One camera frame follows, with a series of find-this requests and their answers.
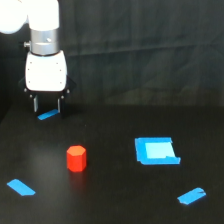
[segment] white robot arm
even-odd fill
[[[29,23],[31,32],[31,41],[24,43],[24,47],[29,47],[25,69],[27,89],[63,91],[67,82],[67,66],[59,46],[58,1],[0,0],[1,33],[13,34],[25,23]],[[36,112],[37,99],[34,103]]]

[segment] black surface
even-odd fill
[[[0,223],[223,223],[223,115],[220,108],[95,106],[39,121],[15,104],[0,126]],[[136,161],[134,138],[167,136],[181,165]],[[87,149],[80,174],[66,168],[75,144]],[[15,178],[36,194],[10,189]],[[177,197],[196,187],[207,196],[180,204]]]
[[[59,0],[77,104],[224,105],[223,0]],[[0,89],[20,100],[28,24],[0,34]]]

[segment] black table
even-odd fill
[[[0,125],[0,223],[223,223],[224,109],[68,111],[40,121],[24,105],[9,109]],[[171,137],[181,164],[141,165],[137,137]],[[83,173],[66,168],[66,150],[77,144],[87,149]],[[36,194],[21,197],[6,185],[13,179]],[[196,187],[207,196],[180,204],[177,197]]]

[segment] blue tape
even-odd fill
[[[199,198],[202,198],[206,195],[203,189],[201,188],[195,188],[192,191],[189,191],[188,193],[178,197],[177,199],[180,201],[180,203],[189,205],[192,202],[198,200]]]
[[[58,110],[57,110],[57,109],[52,110],[52,111],[49,111],[49,112],[47,112],[47,113],[45,113],[45,114],[42,114],[42,115],[38,116],[38,118],[39,118],[40,120],[44,120],[44,119],[46,119],[46,118],[48,118],[48,117],[51,117],[51,116],[53,116],[53,115],[55,115],[55,114],[58,114]]]
[[[143,165],[172,165],[172,164],[180,164],[181,158],[179,157],[166,157],[164,159],[144,159],[140,162]]]
[[[136,138],[135,149],[137,161],[143,165],[165,165],[180,164],[181,159],[178,157],[166,157],[158,159],[149,159],[147,157],[146,143],[172,143],[171,138]]]
[[[156,143],[156,142],[172,142],[172,139],[170,137],[162,137],[162,138],[137,138],[138,141],[144,142],[144,143]]]
[[[7,183],[7,185],[11,187],[14,191],[19,193],[21,196],[34,195],[36,193],[31,188],[29,188],[17,179],[10,181],[9,183]]]

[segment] red block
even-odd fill
[[[86,149],[81,145],[67,150],[67,168],[72,172],[82,172],[86,168]]]

